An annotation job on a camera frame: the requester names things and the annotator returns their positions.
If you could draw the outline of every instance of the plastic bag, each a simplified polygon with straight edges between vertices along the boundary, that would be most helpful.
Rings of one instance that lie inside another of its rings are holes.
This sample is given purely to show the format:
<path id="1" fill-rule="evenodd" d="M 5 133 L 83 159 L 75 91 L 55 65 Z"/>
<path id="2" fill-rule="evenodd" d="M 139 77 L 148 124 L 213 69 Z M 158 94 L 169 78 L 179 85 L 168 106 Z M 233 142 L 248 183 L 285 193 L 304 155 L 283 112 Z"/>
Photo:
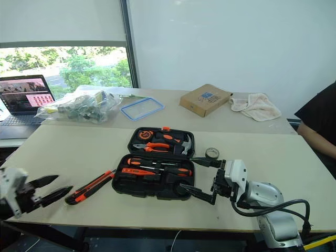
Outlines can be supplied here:
<path id="1" fill-rule="evenodd" d="M 38 108 L 36 116 L 44 119 L 70 119 L 103 123 L 121 99 L 104 90 L 76 90 L 63 98 Z"/>

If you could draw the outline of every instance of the cloth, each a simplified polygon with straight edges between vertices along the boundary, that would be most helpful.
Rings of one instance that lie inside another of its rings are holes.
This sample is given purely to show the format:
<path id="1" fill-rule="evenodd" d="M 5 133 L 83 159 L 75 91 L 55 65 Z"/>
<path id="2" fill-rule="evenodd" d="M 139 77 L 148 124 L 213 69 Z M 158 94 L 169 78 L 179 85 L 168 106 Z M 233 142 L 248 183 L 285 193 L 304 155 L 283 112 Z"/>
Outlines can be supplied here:
<path id="1" fill-rule="evenodd" d="M 336 145 L 336 81 L 318 93 L 295 115 L 309 128 Z"/>
<path id="2" fill-rule="evenodd" d="M 280 110 L 263 93 L 251 93 L 248 99 L 230 98 L 231 109 L 252 117 L 258 122 L 272 120 L 281 116 Z"/>

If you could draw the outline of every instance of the towel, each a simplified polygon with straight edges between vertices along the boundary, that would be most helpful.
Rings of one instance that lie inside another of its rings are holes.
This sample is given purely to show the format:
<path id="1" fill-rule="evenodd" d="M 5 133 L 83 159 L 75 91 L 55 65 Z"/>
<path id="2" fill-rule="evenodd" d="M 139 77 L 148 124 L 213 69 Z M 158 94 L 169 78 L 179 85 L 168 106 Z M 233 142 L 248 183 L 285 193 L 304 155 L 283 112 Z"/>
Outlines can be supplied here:
<path id="1" fill-rule="evenodd" d="M 281 111 L 263 93 L 251 93 L 248 99 L 230 98 L 232 111 L 241 112 L 258 122 L 272 120 L 281 116 Z"/>

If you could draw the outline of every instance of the small cardboard box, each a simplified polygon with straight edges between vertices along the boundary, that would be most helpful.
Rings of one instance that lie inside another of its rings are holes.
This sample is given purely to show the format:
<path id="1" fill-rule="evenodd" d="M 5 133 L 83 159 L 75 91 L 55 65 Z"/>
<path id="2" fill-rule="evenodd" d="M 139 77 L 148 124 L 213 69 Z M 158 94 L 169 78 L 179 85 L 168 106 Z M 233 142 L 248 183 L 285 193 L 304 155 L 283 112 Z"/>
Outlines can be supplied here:
<path id="1" fill-rule="evenodd" d="M 180 105 L 205 117 L 230 99 L 232 94 L 213 85 L 205 84 L 180 99 Z"/>

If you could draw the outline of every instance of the laptop keyboard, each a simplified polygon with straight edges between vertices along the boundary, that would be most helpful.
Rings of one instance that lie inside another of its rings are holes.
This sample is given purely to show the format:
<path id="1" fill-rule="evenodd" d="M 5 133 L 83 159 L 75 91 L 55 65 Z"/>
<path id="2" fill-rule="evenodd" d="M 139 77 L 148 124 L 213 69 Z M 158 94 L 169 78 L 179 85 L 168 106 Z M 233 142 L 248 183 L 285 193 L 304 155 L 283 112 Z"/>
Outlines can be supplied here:
<path id="1" fill-rule="evenodd" d="M 1 126 L 12 126 L 12 125 L 37 125 L 41 124 L 42 118 L 34 117 L 32 114 L 23 115 L 10 115 L 4 121 L 2 121 Z"/>

